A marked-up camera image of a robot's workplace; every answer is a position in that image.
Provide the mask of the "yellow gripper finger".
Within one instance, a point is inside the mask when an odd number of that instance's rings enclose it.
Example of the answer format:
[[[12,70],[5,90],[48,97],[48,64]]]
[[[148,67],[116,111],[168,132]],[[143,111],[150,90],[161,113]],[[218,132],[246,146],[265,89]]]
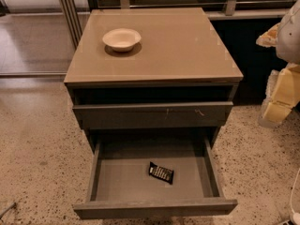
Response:
[[[276,47],[278,28],[279,28],[278,23],[273,25],[269,30],[267,30],[257,38],[256,44],[265,48]]]
[[[300,102],[300,66],[289,63],[281,71],[272,70],[265,94],[262,120],[265,124],[280,124]]]

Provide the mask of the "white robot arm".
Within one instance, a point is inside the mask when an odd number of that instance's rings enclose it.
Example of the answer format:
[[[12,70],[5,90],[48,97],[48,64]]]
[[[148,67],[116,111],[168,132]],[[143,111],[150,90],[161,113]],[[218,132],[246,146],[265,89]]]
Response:
[[[259,36],[256,44],[275,47],[277,57],[287,62],[281,71],[271,71],[259,117],[262,127],[274,128],[300,102],[300,0],[279,23]]]

